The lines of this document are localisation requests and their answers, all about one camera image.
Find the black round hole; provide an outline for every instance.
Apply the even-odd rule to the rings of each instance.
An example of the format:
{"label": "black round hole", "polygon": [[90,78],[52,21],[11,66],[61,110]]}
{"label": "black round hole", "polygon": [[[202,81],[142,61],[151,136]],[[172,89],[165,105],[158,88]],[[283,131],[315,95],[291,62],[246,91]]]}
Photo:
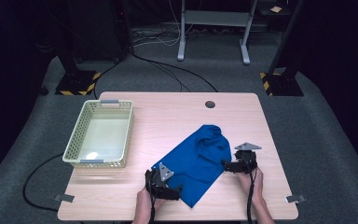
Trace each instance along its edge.
{"label": "black round hole", "polygon": [[205,103],[205,106],[208,108],[214,108],[216,106],[216,104],[213,101],[207,101]]}

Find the folded blue fabric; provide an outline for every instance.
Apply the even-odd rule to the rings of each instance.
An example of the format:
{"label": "folded blue fabric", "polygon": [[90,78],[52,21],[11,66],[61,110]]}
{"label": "folded blue fabric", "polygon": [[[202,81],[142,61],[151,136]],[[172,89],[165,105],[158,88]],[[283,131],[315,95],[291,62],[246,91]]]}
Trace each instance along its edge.
{"label": "folded blue fabric", "polygon": [[152,169],[162,162],[174,175],[168,180],[172,189],[181,189],[181,199],[193,207],[219,177],[222,160],[231,161],[228,140],[215,125],[202,125],[175,147]]}

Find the gray carpet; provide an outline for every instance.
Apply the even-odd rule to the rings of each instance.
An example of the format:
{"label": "gray carpet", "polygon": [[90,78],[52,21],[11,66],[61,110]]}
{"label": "gray carpet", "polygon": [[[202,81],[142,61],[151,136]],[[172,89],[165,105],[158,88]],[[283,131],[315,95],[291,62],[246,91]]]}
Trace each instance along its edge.
{"label": "gray carpet", "polygon": [[[280,34],[251,33],[251,64],[243,65],[237,35],[199,36],[187,41],[183,62],[178,44],[148,44],[135,48],[146,59],[180,66],[207,79],[221,92],[254,92],[263,106],[270,131],[294,194],[308,200],[298,205],[298,219],[278,223],[358,223],[358,157],[318,88],[297,74],[304,97],[270,97],[259,76],[280,43]],[[84,62],[78,67],[103,72],[110,62]],[[190,91],[213,91],[198,77],[170,68]],[[27,176],[42,162],[64,152],[78,113],[88,96],[60,96],[54,89],[64,70],[54,59],[34,111],[0,165],[0,223],[63,223],[57,214],[28,205],[21,190]],[[187,91],[177,80],[131,55],[103,75],[103,91]],[[30,180],[27,196],[41,206],[58,209],[56,194],[65,191],[72,166],[61,157],[48,162]]]}

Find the person's left hand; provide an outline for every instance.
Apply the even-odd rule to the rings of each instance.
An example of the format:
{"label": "person's left hand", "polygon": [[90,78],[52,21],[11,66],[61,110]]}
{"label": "person's left hand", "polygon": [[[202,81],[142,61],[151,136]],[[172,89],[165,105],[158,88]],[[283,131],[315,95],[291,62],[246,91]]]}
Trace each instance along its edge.
{"label": "person's left hand", "polygon": [[[165,202],[166,200],[156,199],[155,214]],[[143,188],[136,195],[135,218],[132,224],[147,224],[150,220],[151,210],[152,202],[150,201],[150,194],[146,188]]]}

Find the light green basket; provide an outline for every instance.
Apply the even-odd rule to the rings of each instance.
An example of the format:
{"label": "light green basket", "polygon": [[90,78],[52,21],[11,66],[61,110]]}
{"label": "light green basket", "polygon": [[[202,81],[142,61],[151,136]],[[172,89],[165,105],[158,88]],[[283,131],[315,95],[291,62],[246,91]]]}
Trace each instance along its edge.
{"label": "light green basket", "polygon": [[125,167],[132,123],[132,101],[86,101],[62,160],[75,168]]}

